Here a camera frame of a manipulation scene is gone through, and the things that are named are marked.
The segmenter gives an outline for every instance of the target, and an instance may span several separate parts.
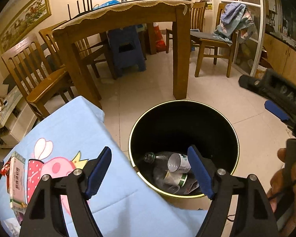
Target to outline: stool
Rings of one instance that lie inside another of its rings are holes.
[[[139,71],[145,71],[146,65],[141,43],[135,26],[109,31],[109,42],[113,52],[115,72],[122,76],[122,69],[138,65]]]

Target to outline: yellow rim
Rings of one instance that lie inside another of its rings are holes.
[[[201,103],[201,102],[197,102],[197,101],[190,101],[190,100],[175,100],[175,101],[167,101],[167,102],[164,102],[164,103],[161,103],[161,104],[158,104],[154,107],[152,107],[151,109],[147,110],[144,114],[142,114],[140,116],[140,118],[135,122],[133,128],[132,128],[132,131],[130,132],[130,136],[129,136],[129,141],[128,141],[128,154],[129,154],[129,158],[130,158],[130,161],[132,163],[132,166],[136,166],[135,163],[134,163],[134,160],[133,160],[133,157],[132,157],[132,152],[131,152],[131,149],[130,149],[130,140],[132,138],[132,135],[133,135],[133,131],[137,125],[137,123],[139,122],[139,120],[144,116],[146,115],[149,111],[151,111],[152,109],[158,107],[158,106],[161,106],[163,104],[166,104],[166,103],[171,103],[171,102],[179,102],[179,101],[185,101],[185,102],[195,102],[195,103],[198,103],[198,104],[201,104],[201,105],[204,105],[204,106],[207,106],[211,109],[213,109],[214,111],[218,112],[221,116],[223,116],[224,119],[226,119],[226,121],[229,123],[229,125],[231,126],[232,130],[234,131],[234,135],[236,136],[236,140],[237,140],[237,147],[238,147],[238,151],[237,151],[237,161],[236,161],[236,164],[233,168],[233,170],[231,171],[231,175],[234,173],[234,171],[236,170],[237,168],[237,165],[238,165],[238,161],[239,161],[239,140],[238,140],[238,136],[237,136],[237,133],[236,131],[234,130],[234,127],[232,126],[232,124],[229,122],[229,120],[222,114],[220,113],[218,110],[212,108],[211,106],[208,106],[207,104],[204,104],[204,103]],[[139,177],[150,187],[152,188],[153,190],[155,190],[156,192],[162,194],[162,195],[165,195],[165,196],[170,196],[170,197],[174,197],[174,198],[184,198],[184,199],[187,199],[187,198],[200,198],[200,197],[204,197],[205,195],[204,194],[199,194],[199,195],[193,195],[193,196],[181,196],[181,195],[175,195],[175,194],[171,194],[171,193],[167,193],[165,191],[162,191],[158,188],[156,188],[155,186],[153,186],[151,183],[149,183],[145,177],[140,173],[138,172],[137,173],[139,175]]]

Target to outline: screw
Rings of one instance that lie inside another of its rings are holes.
[[[79,169],[79,168],[77,168],[77,169],[75,169],[75,170],[73,171],[73,174],[74,174],[74,175],[81,175],[81,173],[82,173],[82,170]]]
[[[258,178],[256,175],[250,175],[249,178],[252,180],[252,181],[256,181]]]
[[[226,170],[220,168],[220,169],[217,170],[217,173],[218,173],[218,175],[225,175],[226,174]]]
[[[43,175],[42,179],[43,179],[43,181],[47,181],[49,179],[49,175]]]

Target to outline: framed painting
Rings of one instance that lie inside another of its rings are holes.
[[[28,32],[50,15],[51,6],[49,0],[29,1],[0,34],[2,53],[15,46]]]

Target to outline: human hand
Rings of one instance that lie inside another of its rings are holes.
[[[277,152],[278,158],[282,161],[285,162],[285,156],[286,156],[286,149],[279,149]],[[291,177],[292,181],[296,180],[296,163],[293,164],[292,169],[291,169]],[[274,194],[282,191],[284,188],[284,180],[283,180],[283,169],[277,171],[274,176],[272,177],[271,181],[271,188],[267,192],[267,197],[271,197]],[[287,237],[290,235],[290,233],[294,230],[296,227],[296,185],[293,187],[293,191],[295,194],[295,200],[294,200],[294,212],[288,222],[286,223],[284,229],[280,232],[281,237]],[[270,201],[271,207],[273,212],[276,210],[277,207],[277,202],[276,198],[272,199]]]

